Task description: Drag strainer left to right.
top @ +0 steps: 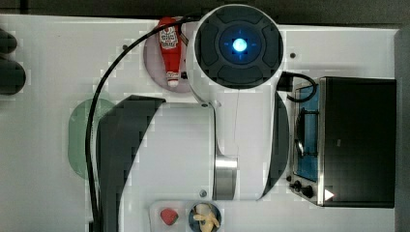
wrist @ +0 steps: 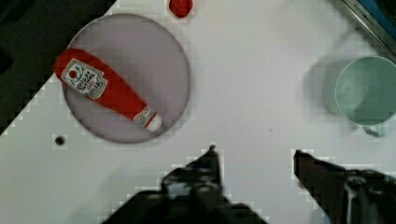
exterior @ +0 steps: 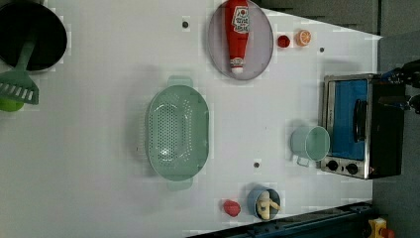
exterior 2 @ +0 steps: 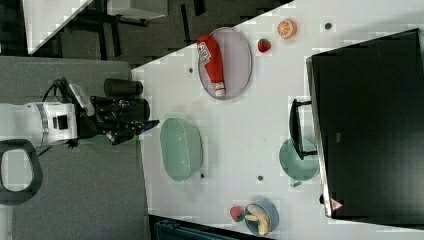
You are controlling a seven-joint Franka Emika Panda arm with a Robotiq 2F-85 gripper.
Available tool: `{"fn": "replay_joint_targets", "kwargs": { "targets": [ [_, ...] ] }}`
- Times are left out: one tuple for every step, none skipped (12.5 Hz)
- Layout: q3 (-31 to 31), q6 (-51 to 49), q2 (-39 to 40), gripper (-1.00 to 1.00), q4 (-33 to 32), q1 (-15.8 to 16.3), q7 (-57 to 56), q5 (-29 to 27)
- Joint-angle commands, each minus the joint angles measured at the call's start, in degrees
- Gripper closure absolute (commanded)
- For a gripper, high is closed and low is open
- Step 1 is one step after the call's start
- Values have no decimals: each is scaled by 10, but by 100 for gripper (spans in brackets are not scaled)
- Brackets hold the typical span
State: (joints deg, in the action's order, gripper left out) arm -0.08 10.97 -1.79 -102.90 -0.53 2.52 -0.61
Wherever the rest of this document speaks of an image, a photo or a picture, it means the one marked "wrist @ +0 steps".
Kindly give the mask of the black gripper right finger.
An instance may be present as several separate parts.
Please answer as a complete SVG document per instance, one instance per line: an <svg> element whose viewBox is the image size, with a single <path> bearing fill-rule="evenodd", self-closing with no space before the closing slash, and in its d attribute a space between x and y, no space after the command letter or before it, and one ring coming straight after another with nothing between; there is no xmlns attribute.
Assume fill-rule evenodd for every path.
<svg viewBox="0 0 396 224"><path fill-rule="evenodd" d="M395 178L375 170L348 170L301 150L294 174L331 224L396 224Z"/></svg>

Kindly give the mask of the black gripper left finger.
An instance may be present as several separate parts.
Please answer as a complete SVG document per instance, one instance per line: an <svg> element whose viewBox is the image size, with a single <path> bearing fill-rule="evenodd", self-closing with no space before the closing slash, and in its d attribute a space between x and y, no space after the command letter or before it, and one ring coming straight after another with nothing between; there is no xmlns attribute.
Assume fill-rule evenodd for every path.
<svg viewBox="0 0 396 224"><path fill-rule="evenodd" d="M211 145L207 152L190 163L176 168L161 181L161 194L170 200L193 194L223 195L219 153Z"/></svg>

